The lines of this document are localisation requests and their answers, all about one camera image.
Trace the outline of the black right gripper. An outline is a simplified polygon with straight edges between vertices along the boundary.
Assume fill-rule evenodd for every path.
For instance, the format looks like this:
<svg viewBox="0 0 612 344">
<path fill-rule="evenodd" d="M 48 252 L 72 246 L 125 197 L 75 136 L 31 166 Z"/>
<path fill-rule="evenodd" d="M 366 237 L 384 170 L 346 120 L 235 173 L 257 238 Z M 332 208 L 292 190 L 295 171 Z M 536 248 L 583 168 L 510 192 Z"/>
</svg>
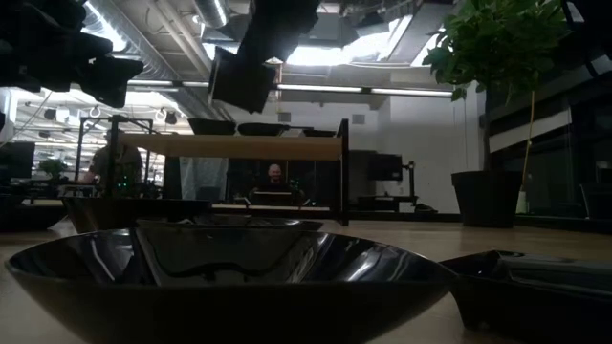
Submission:
<svg viewBox="0 0 612 344">
<path fill-rule="evenodd" d="M 286 62 L 302 35 L 318 21 L 320 0 L 254 0 L 251 22 L 238 58 L 258 65 L 276 58 Z"/>
</svg>

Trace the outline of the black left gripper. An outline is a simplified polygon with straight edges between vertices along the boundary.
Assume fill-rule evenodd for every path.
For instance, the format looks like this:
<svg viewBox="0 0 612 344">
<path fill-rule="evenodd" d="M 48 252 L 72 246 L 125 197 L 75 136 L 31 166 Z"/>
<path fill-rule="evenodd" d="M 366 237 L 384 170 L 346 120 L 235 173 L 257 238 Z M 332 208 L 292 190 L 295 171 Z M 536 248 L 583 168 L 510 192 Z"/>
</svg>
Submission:
<svg viewBox="0 0 612 344">
<path fill-rule="evenodd" d="M 75 64 L 95 58 L 78 68 L 81 90 L 98 102 L 122 108 L 127 84 L 143 71 L 143 63 L 104 56 L 113 51 L 113 43 L 80 32 L 85 17 L 82 1 L 3 0 L 1 85 L 66 92 Z"/>
</svg>

